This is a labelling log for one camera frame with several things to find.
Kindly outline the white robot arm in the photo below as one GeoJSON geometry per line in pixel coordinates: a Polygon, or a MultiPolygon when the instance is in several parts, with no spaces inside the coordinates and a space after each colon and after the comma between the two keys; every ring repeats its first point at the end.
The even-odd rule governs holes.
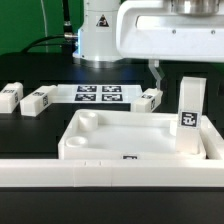
{"type": "Polygon", "coordinates": [[[146,59],[224,62],[224,0],[84,0],[76,62],[100,68],[146,59]]]}

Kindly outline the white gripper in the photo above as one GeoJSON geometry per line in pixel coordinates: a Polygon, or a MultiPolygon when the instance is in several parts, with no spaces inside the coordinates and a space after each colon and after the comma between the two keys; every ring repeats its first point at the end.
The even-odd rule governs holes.
{"type": "Polygon", "coordinates": [[[224,0],[126,0],[116,46],[124,58],[149,59],[160,90],[159,60],[224,62],[224,0]]]}

